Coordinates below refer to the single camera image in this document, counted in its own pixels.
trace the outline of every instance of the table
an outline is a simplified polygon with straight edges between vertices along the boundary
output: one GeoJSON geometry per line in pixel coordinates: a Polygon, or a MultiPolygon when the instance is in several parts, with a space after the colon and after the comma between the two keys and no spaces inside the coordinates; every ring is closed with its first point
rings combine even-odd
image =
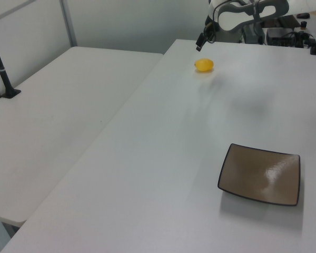
{"type": "Polygon", "coordinates": [[[3,253],[260,251],[316,252],[316,56],[177,40],[3,253]],[[219,190],[231,143],[299,154],[298,206],[219,190]]]}
{"type": "Polygon", "coordinates": [[[1,221],[31,216],[161,57],[74,47],[0,99],[1,221]]]}

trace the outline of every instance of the lemon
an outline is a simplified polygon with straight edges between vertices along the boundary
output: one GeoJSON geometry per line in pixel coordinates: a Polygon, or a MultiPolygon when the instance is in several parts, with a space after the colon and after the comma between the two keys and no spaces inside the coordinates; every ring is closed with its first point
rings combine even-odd
{"type": "Polygon", "coordinates": [[[210,59],[203,58],[195,61],[194,66],[198,71],[205,72],[210,71],[213,68],[214,63],[210,59]]]}

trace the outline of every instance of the brown plate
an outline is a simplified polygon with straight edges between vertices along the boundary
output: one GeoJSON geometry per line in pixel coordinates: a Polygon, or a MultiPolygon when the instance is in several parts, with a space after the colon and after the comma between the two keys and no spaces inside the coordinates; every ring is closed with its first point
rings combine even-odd
{"type": "Polygon", "coordinates": [[[260,202],[296,206],[300,156],[231,144],[220,172],[219,189],[260,202]]]}

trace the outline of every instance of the white wall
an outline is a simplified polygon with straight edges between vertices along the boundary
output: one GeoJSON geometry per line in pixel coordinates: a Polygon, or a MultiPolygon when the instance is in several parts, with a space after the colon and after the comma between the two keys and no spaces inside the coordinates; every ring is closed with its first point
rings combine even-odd
{"type": "Polygon", "coordinates": [[[60,0],[36,0],[0,19],[0,55],[13,86],[68,48],[60,0]]]}
{"type": "Polygon", "coordinates": [[[208,0],[64,0],[78,46],[165,53],[197,40],[208,0]]]}

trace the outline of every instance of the plate rim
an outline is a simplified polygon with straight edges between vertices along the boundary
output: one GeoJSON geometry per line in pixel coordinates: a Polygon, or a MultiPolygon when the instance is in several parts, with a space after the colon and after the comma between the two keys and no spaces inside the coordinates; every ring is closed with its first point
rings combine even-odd
{"type": "Polygon", "coordinates": [[[261,202],[261,203],[267,203],[267,204],[272,204],[272,205],[276,205],[276,206],[287,206],[287,207],[295,207],[295,206],[298,205],[298,203],[299,203],[299,197],[300,197],[300,187],[301,187],[301,157],[300,157],[300,155],[298,155],[298,154],[281,153],[281,152],[275,152],[275,151],[264,150],[264,149],[251,148],[251,147],[247,147],[247,146],[243,146],[243,145],[239,145],[239,144],[235,144],[235,143],[231,143],[231,144],[230,144],[230,147],[228,148],[228,151],[227,151],[226,156],[225,156],[225,160],[223,161],[223,164],[222,164],[222,167],[221,167],[221,171],[220,171],[220,175],[219,175],[219,180],[218,180],[218,188],[219,188],[220,190],[222,190],[222,191],[227,192],[227,193],[233,194],[233,195],[235,195],[235,196],[238,196],[238,197],[241,197],[241,198],[244,198],[244,199],[249,199],[249,200],[254,200],[254,201],[257,201],[257,202],[261,202]],[[254,150],[260,150],[260,151],[265,151],[265,152],[276,153],[276,154],[297,155],[297,156],[299,157],[299,188],[298,188],[296,203],[295,203],[295,204],[282,204],[282,203],[275,203],[275,202],[268,202],[268,201],[253,199],[253,198],[249,198],[249,197],[246,197],[246,196],[243,196],[243,195],[234,193],[234,192],[230,192],[230,191],[227,191],[227,190],[221,188],[221,187],[219,186],[220,180],[221,180],[221,174],[222,174],[223,168],[224,168],[224,166],[225,166],[227,156],[228,156],[228,154],[229,154],[229,152],[230,152],[230,150],[231,150],[231,147],[232,147],[233,145],[235,145],[235,146],[240,146],[240,147],[243,147],[243,148],[248,148],[248,149],[254,149],[254,150]]]}

